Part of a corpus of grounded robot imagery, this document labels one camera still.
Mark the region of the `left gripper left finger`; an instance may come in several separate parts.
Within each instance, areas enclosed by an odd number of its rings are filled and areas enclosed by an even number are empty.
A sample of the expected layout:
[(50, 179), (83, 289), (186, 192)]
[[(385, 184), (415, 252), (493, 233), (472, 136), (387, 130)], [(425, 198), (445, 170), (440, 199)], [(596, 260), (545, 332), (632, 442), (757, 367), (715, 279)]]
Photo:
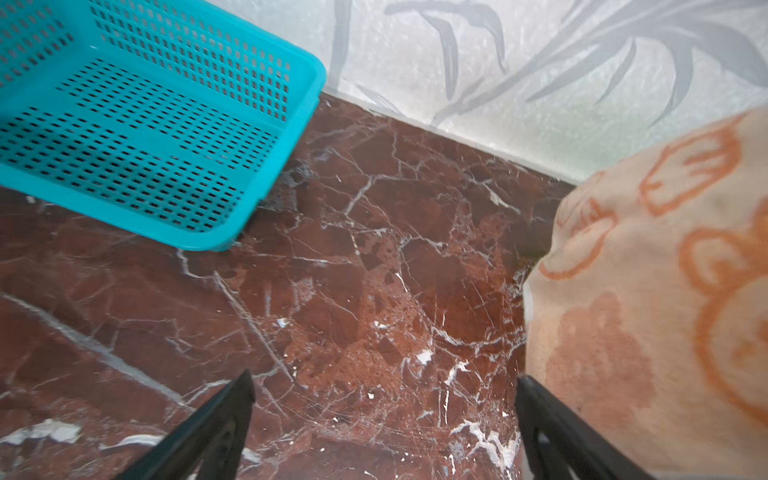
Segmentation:
[(179, 424), (119, 479), (234, 479), (256, 396), (245, 369)]

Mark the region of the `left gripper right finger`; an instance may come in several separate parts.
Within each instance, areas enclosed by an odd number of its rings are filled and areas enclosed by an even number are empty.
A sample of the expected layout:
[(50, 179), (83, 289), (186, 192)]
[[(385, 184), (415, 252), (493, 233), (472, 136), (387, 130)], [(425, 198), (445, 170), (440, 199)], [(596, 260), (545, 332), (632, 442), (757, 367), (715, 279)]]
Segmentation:
[(533, 479), (651, 477), (529, 375), (518, 377), (515, 408)]

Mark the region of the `orange rabbit towel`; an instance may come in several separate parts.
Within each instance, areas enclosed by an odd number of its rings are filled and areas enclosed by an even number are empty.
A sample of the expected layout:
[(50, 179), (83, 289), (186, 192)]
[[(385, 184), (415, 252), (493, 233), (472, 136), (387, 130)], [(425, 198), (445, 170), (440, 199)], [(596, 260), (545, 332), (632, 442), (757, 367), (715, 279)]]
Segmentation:
[(526, 370), (667, 477), (767, 475), (767, 110), (599, 171), (523, 287)]

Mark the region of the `teal plastic basket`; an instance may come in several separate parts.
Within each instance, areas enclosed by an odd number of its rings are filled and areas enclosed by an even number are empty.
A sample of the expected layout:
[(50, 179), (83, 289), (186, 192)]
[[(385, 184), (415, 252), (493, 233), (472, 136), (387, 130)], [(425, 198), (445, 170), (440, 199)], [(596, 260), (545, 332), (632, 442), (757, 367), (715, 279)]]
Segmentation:
[(231, 247), (325, 84), (205, 1), (5, 1), (1, 183), (188, 251)]

